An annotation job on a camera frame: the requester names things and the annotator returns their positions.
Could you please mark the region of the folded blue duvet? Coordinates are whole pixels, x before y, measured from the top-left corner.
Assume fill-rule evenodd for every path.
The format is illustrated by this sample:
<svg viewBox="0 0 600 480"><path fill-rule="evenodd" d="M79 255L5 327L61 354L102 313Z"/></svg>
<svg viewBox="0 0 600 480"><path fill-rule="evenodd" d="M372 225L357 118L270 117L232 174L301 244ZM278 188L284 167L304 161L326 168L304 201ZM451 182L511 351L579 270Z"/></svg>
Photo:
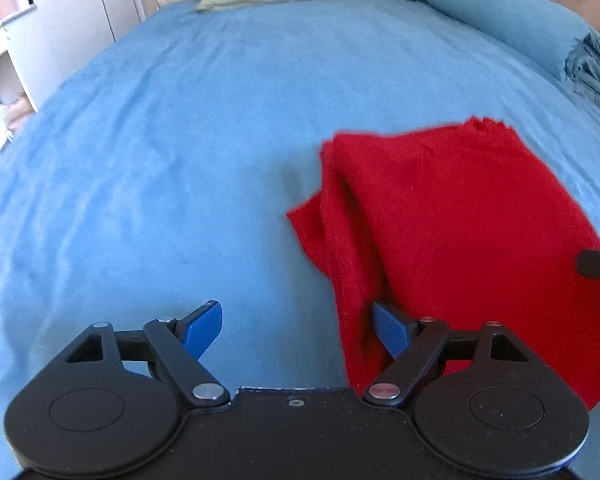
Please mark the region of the folded blue duvet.
<svg viewBox="0 0 600 480"><path fill-rule="evenodd" d="M504 42L600 108L600 33L578 14L550 0L420 1Z"/></svg>

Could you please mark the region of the blue bed sheet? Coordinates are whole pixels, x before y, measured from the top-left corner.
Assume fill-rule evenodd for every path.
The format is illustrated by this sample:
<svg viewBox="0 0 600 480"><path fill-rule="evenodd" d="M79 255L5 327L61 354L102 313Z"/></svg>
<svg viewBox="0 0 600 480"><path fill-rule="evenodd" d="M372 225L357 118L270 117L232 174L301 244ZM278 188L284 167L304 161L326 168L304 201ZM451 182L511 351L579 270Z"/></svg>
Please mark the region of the blue bed sheet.
<svg viewBox="0 0 600 480"><path fill-rule="evenodd" d="M600 233L600 109L419 1L155 13L69 78L0 159L0 479L10 400L95 322L215 299L230 389L342 387L334 294L287 211L340 129L512 126Z"/></svg>

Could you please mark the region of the white grey wardrobe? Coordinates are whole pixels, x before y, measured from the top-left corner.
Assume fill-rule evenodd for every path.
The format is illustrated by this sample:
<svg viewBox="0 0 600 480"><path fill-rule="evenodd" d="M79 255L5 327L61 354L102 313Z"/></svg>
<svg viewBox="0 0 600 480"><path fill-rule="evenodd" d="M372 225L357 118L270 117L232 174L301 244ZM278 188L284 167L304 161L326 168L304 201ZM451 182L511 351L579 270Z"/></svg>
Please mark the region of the white grey wardrobe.
<svg viewBox="0 0 600 480"><path fill-rule="evenodd" d="M34 108L144 19L140 0L28 0L8 28L9 55Z"/></svg>

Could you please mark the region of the red knit garment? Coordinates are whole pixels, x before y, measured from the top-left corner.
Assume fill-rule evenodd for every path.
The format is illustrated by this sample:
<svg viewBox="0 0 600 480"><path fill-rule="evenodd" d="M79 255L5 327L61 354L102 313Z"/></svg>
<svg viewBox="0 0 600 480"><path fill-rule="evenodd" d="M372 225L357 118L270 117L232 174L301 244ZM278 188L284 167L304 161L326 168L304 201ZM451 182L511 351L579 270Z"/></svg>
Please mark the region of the red knit garment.
<svg viewBox="0 0 600 480"><path fill-rule="evenodd" d="M489 118L400 136L340 132L320 190L288 212L335 293L349 384L388 365L370 307L457 330L506 325L580 396L600 402L600 249L585 213L517 133Z"/></svg>

